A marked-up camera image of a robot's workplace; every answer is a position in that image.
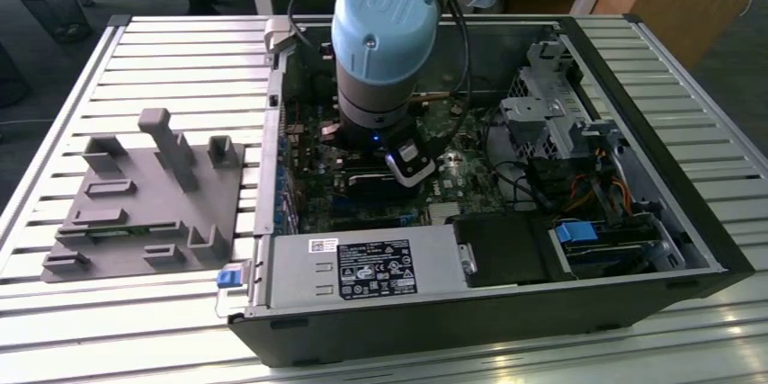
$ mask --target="circuit board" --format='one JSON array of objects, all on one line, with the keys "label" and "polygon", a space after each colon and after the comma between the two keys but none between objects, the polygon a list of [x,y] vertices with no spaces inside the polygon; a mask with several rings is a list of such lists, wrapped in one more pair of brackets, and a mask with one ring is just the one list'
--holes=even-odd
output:
[{"label": "circuit board", "polygon": [[[429,215],[431,206],[435,209],[441,203],[455,203],[448,208],[461,214],[504,209],[497,182],[484,160],[483,124],[473,115],[467,117],[445,154],[436,161],[437,171],[420,185],[403,191],[399,184],[381,184],[375,197],[360,199],[349,193],[356,182],[391,178],[383,154],[365,157],[321,144],[320,130],[337,112],[329,107],[304,113],[297,106],[291,108],[287,118],[293,122],[287,122],[287,132],[293,149],[300,233],[441,224],[444,219],[433,220]],[[420,108],[416,120],[427,138],[449,130],[461,112],[449,99],[424,102]]]}]

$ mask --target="blue tab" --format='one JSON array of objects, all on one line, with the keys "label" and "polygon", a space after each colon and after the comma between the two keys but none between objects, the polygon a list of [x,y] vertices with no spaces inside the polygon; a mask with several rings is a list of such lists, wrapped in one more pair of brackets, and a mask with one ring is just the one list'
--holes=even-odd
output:
[{"label": "blue tab", "polygon": [[243,286],[243,270],[221,270],[216,277],[216,285],[223,288],[237,288]]},{"label": "blue tab", "polygon": [[555,232],[560,243],[592,242],[597,239],[592,222],[563,222]]}]

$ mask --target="black cable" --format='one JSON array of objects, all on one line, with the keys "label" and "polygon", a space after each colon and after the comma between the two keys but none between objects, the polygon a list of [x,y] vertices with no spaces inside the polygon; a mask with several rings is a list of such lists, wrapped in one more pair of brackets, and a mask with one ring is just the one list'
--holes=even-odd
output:
[{"label": "black cable", "polygon": [[467,25],[465,25],[467,23],[464,22],[464,26],[461,26],[459,24],[459,14],[463,12],[463,10],[461,10],[461,5],[459,4],[457,0],[448,0],[448,11],[451,13],[451,16],[453,17],[453,21],[457,24],[456,27],[459,28],[459,33],[461,35],[461,40],[464,43],[464,70],[461,72],[461,80],[459,80],[459,83],[456,83],[456,85],[453,86],[453,88],[449,91],[451,95],[456,96],[459,94],[463,86],[464,86],[464,83],[467,82],[467,76],[469,75],[469,68],[471,68],[471,66],[469,66],[469,54],[468,54],[469,53],[469,51],[468,51],[469,32],[468,32]]},{"label": "black cable", "polygon": [[469,115],[469,108],[472,107],[472,47],[469,43],[469,29],[467,28],[467,21],[464,19],[464,13],[461,11],[461,6],[459,5],[459,0],[448,0],[448,10],[451,12],[451,16],[453,17],[453,21],[461,30],[461,38],[464,39],[464,72],[461,74],[461,84],[467,84],[467,95],[464,96],[461,114],[459,119],[456,119],[453,129],[443,139],[445,147],[452,142],[453,137],[456,137],[459,129],[461,129],[461,125],[464,124],[467,116]]},{"label": "black cable", "polygon": [[295,2],[296,2],[296,0],[291,0],[291,2],[288,3],[288,22],[291,23],[291,29],[293,29],[293,33],[296,34],[296,38],[299,38],[299,40],[304,43],[304,45],[307,45],[311,49],[317,51],[319,48],[315,46],[315,44],[312,42],[309,42],[309,40],[307,39],[307,36],[304,36],[304,33],[299,30],[299,26],[296,26],[296,21],[293,19],[293,4],[295,4]]}]

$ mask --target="slotted metal table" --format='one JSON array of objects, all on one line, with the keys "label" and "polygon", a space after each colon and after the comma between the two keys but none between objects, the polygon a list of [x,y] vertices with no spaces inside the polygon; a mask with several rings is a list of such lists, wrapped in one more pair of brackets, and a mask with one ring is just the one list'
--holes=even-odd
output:
[{"label": "slotted metal table", "polygon": [[[244,143],[233,259],[252,255],[269,67],[268,17],[135,17],[107,28],[0,218],[0,383],[721,382],[764,380],[768,366],[768,164],[643,24],[580,19],[757,274],[628,329],[433,353],[271,370],[217,317],[216,272],[45,284],[87,164],[88,135],[151,146],[139,112],[165,107],[189,144]],[[597,110],[608,116],[593,87]],[[372,323],[387,326],[391,323]]]}]

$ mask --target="warning label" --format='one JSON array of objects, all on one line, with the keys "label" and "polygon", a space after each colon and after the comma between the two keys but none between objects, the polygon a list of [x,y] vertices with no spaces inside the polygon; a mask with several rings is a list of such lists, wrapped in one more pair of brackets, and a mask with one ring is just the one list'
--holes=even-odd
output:
[{"label": "warning label", "polygon": [[337,245],[339,287],[344,300],[416,294],[408,240]]}]

